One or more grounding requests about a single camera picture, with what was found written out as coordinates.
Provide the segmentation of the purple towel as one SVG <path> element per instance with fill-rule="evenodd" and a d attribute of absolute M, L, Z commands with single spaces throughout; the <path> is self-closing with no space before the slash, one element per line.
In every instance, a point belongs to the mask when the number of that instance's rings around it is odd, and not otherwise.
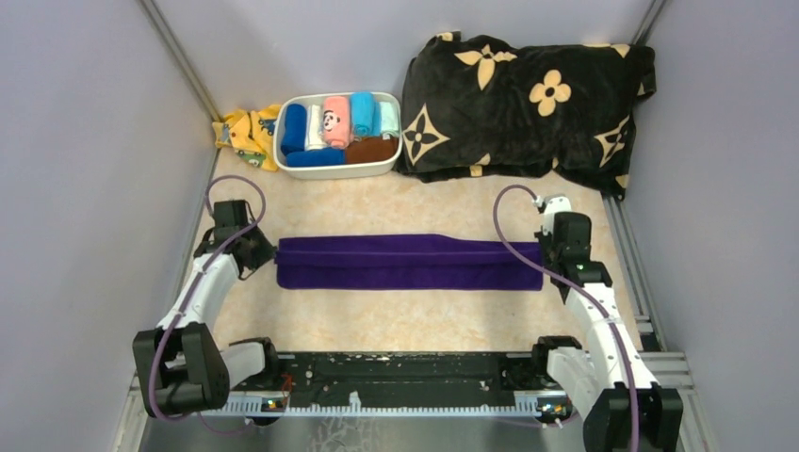
<path fill-rule="evenodd" d="M 279 240 L 284 289 L 539 291 L 541 271 L 498 241 L 442 234 L 290 237 Z"/>

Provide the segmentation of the pink panda towel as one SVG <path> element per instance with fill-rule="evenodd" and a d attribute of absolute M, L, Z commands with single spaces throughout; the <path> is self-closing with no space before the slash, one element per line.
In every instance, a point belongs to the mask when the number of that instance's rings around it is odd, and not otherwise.
<path fill-rule="evenodd" d="M 344 149 L 351 141 L 350 102 L 344 96 L 331 96 L 322 106 L 322 133 L 330 147 Z"/>

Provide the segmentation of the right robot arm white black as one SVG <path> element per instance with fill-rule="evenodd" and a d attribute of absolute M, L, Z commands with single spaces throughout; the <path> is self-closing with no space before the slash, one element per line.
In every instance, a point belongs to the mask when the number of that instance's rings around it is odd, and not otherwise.
<path fill-rule="evenodd" d="M 660 384 L 636 349 L 606 266 L 591 256 L 592 221 L 544 215 L 537 238 L 544 265 L 585 340 L 542 338 L 530 363 L 536 384 L 565 390 L 582 418 L 588 451 L 675 451 L 683 415 L 677 390 Z"/>

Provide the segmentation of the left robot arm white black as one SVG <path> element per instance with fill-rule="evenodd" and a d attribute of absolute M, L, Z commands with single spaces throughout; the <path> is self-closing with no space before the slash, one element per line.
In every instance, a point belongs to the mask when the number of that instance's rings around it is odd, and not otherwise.
<path fill-rule="evenodd" d="M 216 202 L 212 228 L 194 251 L 187 284 L 154 328 L 132 341 L 139 388 L 147 414 L 181 419 L 217 410 L 246 379 L 261 390 L 283 375 L 274 344 L 256 337 L 219 348 L 212 330 L 235 283 L 269 262 L 276 249 L 257 226 L 248 202 Z"/>

